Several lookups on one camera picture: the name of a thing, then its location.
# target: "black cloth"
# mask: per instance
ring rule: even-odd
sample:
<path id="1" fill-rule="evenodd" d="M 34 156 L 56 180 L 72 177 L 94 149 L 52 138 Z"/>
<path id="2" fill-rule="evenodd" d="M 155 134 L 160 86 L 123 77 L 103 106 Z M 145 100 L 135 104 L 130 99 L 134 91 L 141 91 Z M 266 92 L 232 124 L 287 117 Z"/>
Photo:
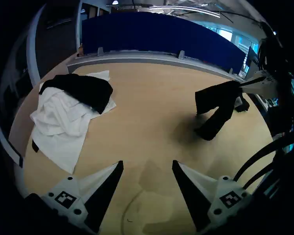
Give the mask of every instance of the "black cloth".
<path id="1" fill-rule="evenodd" d="M 240 94 L 240 98 L 242 100 L 242 104 L 235 107 L 235 111 L 237 112 L 247 111 L 249 109 L 249 103 L 247 102 L 247 100 L 244 99 L 243 94 Z"/>
<path id="2" fill-rule="evenodd" d="M 212 140 L 231 118 L 235 100 L 242 94 L 240 85 L 237 81 L 228 81 L 195 92 L 197 115 L 219 107 L 200 128 L 194 130 L 201 138 Z"/>
<path id="3" fill-rule="evenodd" d="M 64 90 L 68 95 L 92 107 L 100 114 L 105 110 L 113 92 L 109 82 L 77 74 L 56 75 L 54 79 L 42 85 L 39 94 L 41 95 L 47 87 Z"/>

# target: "blue partition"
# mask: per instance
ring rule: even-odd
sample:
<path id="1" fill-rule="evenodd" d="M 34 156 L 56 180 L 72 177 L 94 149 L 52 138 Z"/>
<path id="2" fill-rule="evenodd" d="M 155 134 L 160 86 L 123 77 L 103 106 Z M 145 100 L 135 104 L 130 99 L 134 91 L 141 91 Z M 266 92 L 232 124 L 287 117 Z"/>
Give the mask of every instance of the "blue partition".
<path id="1" fill-rule="evenodd" d="M 156 13 L 113 13 L 82 21 L 85 54 L 118 50 L 178 54 L 239 73 L 245 53 L 234 44 L 196 23 Z"/>

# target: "window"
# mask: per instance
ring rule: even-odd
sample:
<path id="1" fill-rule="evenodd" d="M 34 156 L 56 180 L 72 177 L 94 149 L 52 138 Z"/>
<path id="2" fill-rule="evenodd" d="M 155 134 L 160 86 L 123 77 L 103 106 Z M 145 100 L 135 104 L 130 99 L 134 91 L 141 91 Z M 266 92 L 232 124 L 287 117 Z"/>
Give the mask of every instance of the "window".
<path id="1" fill-rule="evenodd" d="M 232 42 L 235 46 L 237 46 L 240 50 L 242 50 L 246 56 L 243 62 L 242 72 L 243 74 L 247 74 L 249 67 L 246 66 L 246 59 L 249 51 L 249 47 L 251 47 L 254 52 L 258 53 L 258 41 L 256 41 L 251 36 L 248 37 L 243 32 L 240 32 L 234 28 L 226 27 L 223 25 L 218 25 L 215 23 L 211 23 L 211 25 L 207 24 L 208 22 L 200 22 L 200 21 L 193 21 L 196 24 L 199 24 L 207 29 L 210 29 L 211 31 L 214 31 L 215 33 L 219 34 L 220 36 L 224 37 L 228 41 Z"/>
<path id="2" fill-rule="evenodd" d="M 220 36 L 223 36 L 225 39 L 227 39 L 227 40 L 229 40 L 229 41 L 231 41 L 231 39 L 232 39 L 232 32 L 225 31 L 225 30 L 223 30 L 223 29 L 219 29 L 218 34 L 219 34 Z"/>

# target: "white cloth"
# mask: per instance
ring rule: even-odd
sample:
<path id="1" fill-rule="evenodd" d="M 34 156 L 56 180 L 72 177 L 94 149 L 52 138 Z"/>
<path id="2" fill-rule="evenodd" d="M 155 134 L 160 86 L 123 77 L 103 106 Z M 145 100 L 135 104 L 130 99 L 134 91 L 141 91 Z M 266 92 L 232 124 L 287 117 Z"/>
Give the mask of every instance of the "white cloth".
<path id="1" fill-rule="evenodd" d="M 91 73 L 87 76 L 110 80 L 109 71 Z M 115 106 L 110 98 L 102 114 Z M 48 87 L 39 95 L 38 108 L 30 115 L 35 123 L 32 138 L 50 160 L 73 174 L 89 122 L 98 116 L 100 114 L 97 111 L 70 97 L 63 90 Z"/>

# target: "desk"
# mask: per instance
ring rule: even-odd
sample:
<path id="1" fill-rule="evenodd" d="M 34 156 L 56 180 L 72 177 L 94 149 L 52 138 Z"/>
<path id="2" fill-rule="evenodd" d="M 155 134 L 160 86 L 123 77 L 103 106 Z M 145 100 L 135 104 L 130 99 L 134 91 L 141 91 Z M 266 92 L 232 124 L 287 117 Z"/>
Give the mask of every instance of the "desk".
<path id="1" fill-rule="evenodd" d="M 243 163 L 272 141 L 270 132 L 250 98 L 250 108 L 233 112 L 219 134 L 205 141 L 193 128 L 214 110 L 195 121 L 195 91 L 227 81 L 205 72 L 149 63 L 88 65 L 75 73 L 110 70 L 116 108 L 90 122 L 74 175 L 83 178 L 118 160 L 124 172 L 103 219 L 105 234 L 194 234 L 195 227 L 171 170 L 176 159 L 210 177 L 231 177 Z M 29 139 L 24 178 L 29 192 L 47 193 L 68 173 Z M 266 156 L 247 172 L 247 182 L 272 161 Z"/>

